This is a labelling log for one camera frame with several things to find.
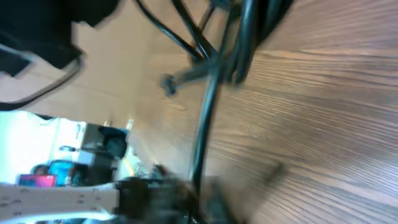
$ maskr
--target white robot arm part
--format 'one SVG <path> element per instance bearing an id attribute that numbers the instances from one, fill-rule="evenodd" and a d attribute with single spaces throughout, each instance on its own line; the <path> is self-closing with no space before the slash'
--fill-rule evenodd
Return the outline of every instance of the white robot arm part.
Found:
<path id="1" fill-rule="evenodd" d="M 115 184 L 46 189 L 0 184 L 1 224 L 69 218 L 109 220 L 118 207 Z"/>

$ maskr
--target wood grain surface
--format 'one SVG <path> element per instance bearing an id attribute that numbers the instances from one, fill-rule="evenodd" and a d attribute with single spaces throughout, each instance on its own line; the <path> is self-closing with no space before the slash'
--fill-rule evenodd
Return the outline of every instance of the wood grain surface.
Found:
<path id="1" fill-rule="evenodd" d="M 186 3 L 200 18 L 206 2 Z M 151 6 L 188 39 L 168 1 Z M 297 0 L 245 84 L 223 88 L 206 175 L 220 178 L 240 220 L 398 223 L 397 11 L 396 0 Z M 155 39 L 131 142 L 148 166 L 187 177 L 205 84 L 166 98 L 160 75 L 189 62 Z"/>

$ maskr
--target red object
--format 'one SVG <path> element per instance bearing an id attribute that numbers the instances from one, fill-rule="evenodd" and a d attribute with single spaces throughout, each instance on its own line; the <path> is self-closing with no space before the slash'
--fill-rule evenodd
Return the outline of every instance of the red object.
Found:
<path id="1" fill-rule="evenodd" d="M 34 175 L 34 174 L 21 174 L 19 177 L 19 185 L 29 187 L 54 187 L 54 175 Z"/>

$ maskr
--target wooden table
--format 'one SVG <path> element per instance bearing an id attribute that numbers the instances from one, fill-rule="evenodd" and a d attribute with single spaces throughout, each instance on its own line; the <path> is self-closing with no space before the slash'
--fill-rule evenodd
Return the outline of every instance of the wooden table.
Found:
<path id="1" fill-rule="evenodd" d="M 205 2 L 187 1 L 194 18 Z M 184 37 L 169 2 L 160 18 Z M 297 0 L 238 89 L 224 87 L 208 148 L 240 218 L 253 223 L 397 223 L 398 2 Z M 159 77 L 189 67 L 155 38 L 133 143 L 186 177 L 204 83 L 166 98 Z M 278 162 L 286 172 L 267 183 Z"/>

